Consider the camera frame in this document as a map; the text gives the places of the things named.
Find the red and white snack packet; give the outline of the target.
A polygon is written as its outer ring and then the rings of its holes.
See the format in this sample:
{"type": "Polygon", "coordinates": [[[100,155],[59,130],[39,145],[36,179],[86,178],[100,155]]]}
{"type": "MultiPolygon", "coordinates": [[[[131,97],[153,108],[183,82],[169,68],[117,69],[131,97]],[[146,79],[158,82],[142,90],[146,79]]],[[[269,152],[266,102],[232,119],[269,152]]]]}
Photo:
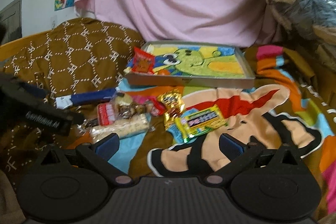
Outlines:
{"type": "Polygon", "coordinates": [[[109,126],[116,121],[116,114],[110,102],[101,103],[97,106],[97,118],[100,126],[109,126]]]}

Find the dark door frame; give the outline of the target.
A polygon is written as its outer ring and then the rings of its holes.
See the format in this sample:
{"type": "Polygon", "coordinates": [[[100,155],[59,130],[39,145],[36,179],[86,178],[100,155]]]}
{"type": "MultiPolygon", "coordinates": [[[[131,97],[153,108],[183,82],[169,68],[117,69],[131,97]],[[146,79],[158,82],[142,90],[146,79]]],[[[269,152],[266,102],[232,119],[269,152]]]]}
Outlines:
{"type": "Polygon", "coordinates": [[[13,0],[1,10],[1,25],[6,29],[1,45],[22,37],[22,0],[13,0]]]}

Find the pale rice cracker bar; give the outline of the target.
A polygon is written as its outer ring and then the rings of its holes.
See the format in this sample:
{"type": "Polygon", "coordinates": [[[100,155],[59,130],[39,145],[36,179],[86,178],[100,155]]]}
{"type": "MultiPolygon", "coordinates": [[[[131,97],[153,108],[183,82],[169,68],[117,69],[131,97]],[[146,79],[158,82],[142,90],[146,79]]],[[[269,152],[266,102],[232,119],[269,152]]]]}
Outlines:
{"type": "Polygon", "coordinates": [[[150,120],[146,114],[135,115],[130,119],[118,119],[114,124],[95,126],[89,130],[94,143],[104,139],[110,134],[117,134],[120,139],[129,138],[147,132],[150,129],[150,120]]]}

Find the grey tray with cartoon towel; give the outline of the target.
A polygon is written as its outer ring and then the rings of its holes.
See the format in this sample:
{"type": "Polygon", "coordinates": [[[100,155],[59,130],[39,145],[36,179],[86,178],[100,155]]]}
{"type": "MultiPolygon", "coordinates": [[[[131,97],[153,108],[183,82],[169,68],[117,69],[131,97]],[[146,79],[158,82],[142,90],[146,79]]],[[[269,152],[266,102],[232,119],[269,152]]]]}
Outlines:
{"type": "Polygon", "coordinates": [[[132,57],[124,73],[128,84],[133,86],[234,89],[254,86],[255,75],[238,47],[161,40],[147,42],[140,49],[155,56],[154,73],[132,72],[132,57]]]}

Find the red snack packet in tray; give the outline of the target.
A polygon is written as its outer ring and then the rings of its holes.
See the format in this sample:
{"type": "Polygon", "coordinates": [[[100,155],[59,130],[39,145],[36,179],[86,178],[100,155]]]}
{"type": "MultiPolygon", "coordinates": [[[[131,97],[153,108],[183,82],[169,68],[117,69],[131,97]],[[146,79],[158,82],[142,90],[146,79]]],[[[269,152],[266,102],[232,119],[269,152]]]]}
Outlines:
{"type": "Polygon", "coordinates": [[[140,48],[134,48],[133,65],[131,71],[135,73],[145,73],[152,75],[155,65],[155,56],[140,48]]]}

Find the blue and white snack bar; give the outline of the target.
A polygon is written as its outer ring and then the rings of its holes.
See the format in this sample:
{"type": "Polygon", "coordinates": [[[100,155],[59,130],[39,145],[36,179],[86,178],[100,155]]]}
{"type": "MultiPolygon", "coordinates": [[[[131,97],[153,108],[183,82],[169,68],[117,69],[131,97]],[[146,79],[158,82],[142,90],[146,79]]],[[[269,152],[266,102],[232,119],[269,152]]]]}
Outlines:
{"type": "Polygon", "coordinates": [[[55,99],[56,108],[64,110],[74,106],[108,102],[113,98],[115,93],[115,88],[109,88],[95,92],[86,92],[57,97],[55,99]]]}

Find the round pastry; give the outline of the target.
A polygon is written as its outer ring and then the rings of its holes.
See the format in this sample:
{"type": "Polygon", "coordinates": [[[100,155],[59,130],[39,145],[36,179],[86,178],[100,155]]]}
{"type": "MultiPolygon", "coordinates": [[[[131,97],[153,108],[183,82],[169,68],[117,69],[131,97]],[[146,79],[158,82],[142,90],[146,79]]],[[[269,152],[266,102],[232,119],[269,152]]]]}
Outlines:
{"type": "Polygon", "coordinates": [[[122,93],[122,92],[116,92],[110,103],[112,104],[112,106],[114,108],[120,108],[120,107],[128,107],[133,103],[133,98],[126,94],[126,93],[122,93]]]}

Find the gold snack packet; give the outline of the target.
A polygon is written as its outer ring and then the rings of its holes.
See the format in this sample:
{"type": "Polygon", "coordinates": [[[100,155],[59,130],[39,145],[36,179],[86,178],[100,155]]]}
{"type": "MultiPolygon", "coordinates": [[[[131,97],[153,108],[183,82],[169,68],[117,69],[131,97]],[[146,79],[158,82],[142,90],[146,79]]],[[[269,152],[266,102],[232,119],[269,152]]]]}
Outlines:
{"type": "Polygon", "coordinates": [[[185,111],[185,103],[178,89],[173,89],[157,96],[158,102],[165,107],[163,123],[167,130],[185,111]]]}

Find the red white candy packet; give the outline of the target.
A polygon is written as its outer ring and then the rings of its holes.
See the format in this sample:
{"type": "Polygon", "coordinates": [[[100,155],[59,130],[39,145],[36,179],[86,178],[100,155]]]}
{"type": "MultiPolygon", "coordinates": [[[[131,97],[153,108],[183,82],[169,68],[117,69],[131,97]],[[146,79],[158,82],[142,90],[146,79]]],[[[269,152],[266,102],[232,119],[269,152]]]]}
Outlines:
{"type": "Polygon", "coordinates": [[[149,98],[146,101],[147,111],[155,117],[162,116],[166,112],[165,106],[155,98],[149,98]]]}

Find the yellow green snack packet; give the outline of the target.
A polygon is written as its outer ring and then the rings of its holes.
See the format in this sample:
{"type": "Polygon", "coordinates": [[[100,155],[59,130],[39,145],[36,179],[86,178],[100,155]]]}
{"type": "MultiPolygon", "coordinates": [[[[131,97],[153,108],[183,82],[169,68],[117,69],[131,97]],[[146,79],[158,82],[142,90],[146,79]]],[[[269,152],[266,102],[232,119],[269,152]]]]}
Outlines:
{"type": "Polygon", "coordinates": [[[175,120],[175,124],[181,132],[183,143],[227,126],[226,119],[218,105],[180,117],[175,120]]]}

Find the dark brown snack packet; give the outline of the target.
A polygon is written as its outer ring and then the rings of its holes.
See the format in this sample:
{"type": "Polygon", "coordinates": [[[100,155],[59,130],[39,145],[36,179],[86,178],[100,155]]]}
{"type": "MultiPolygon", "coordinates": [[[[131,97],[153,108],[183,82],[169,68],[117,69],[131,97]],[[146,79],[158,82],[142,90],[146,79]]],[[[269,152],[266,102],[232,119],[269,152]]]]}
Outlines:
{"type": "Polygon", "coordinates": [[[117,112],[121,118],[129,119],[135,115],[145,114],[146,106],[135,102],[129,105],[118,105],[117,112]]]}

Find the colourful cartoon blanket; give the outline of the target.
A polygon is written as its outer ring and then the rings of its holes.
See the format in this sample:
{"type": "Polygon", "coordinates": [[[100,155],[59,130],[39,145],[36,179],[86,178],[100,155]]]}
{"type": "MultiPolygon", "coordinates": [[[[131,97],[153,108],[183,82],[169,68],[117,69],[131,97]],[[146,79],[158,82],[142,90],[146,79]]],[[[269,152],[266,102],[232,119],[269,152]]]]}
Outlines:
{"type": "Polygon", "coordinates": [[[226,126],[183,143],[156,117],[151,131],[122,139],[109,163],[132,178],[206,177],[230,162],[219,148],[223,133],[270,149],[292,141],[321,188],[314,218],[335,223],[335,59],[270,45],[250,47],[245,57],[256,75],[250,90],[178,88],[187,113],[217,105],[226,126]]]}

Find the brown PF patterned pillow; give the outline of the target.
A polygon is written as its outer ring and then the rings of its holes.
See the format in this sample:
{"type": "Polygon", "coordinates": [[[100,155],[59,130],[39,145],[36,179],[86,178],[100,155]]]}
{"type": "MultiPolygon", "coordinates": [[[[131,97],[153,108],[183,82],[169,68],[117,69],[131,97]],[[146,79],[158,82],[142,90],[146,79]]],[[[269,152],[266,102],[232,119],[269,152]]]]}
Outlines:
{"type": "Polygon", "coordinates": [[[71,19],[55,29],[1,46],[1,71],[56,97],[116,87],[133,55],[144,44],[135,30],[90,18],[71,19]]]}

